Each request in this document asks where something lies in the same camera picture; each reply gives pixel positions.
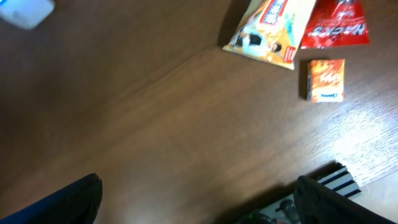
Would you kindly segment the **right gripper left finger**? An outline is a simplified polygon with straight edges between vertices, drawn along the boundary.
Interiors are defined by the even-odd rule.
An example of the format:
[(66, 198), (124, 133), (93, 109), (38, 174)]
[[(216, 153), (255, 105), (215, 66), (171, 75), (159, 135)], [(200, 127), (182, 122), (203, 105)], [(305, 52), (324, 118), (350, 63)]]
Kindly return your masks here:
[(1, 224), (93, 224), (103, 197), (95, 173), (1, 219)]

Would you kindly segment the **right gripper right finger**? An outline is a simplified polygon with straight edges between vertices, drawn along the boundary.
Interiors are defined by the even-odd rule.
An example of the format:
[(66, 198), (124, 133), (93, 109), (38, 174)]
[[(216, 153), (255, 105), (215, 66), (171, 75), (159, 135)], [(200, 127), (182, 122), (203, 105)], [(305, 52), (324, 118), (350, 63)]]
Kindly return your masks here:
[(294, 190), (301, 224), (393, 224), (394, 222), (352, 202), (306, 175)]

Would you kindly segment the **orange tissue pack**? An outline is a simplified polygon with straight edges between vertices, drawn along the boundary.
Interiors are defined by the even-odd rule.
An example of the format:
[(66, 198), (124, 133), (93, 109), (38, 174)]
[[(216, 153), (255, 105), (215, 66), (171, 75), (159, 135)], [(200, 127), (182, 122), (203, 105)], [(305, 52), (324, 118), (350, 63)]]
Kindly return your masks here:
[(307, 100), (312, 103), (342, 102), (345, 59), (312, 60), (308, 63)]

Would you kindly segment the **cream noodle packet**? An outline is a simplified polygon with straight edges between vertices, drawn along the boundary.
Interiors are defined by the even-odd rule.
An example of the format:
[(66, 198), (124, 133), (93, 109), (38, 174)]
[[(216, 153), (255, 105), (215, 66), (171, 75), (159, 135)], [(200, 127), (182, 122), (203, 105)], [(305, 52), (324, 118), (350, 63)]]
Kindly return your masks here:
[(294, 69), (316, 0), (252, 0), (223, 50)]

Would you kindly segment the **red snack bag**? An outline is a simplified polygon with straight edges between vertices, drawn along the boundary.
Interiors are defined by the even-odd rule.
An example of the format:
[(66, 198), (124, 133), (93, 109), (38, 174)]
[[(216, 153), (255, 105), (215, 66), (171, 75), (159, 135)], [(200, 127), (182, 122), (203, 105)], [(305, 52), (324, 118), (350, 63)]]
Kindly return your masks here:
[(318, 0), (305, 28), (301, 48), (369, 43), (368, 26), (359, 0)]

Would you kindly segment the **right arm mounting base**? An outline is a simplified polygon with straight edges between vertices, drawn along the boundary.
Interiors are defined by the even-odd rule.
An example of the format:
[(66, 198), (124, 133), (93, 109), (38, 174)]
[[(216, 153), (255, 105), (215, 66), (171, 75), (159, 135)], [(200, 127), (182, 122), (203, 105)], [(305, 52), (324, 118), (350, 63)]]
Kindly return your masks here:
[[(353, 175), (346, 166), (339, 162), (331, 162), (309, 173), (308, 176), (349, 200), (362, 195), (362, 190)], [(249, 220), (254, 217), (263, 218), (266, 223), (300, 223), (294, 204), (294, 191), (291, 190), (277, 200), (245, 213), (235, 223), (249, 223)]]

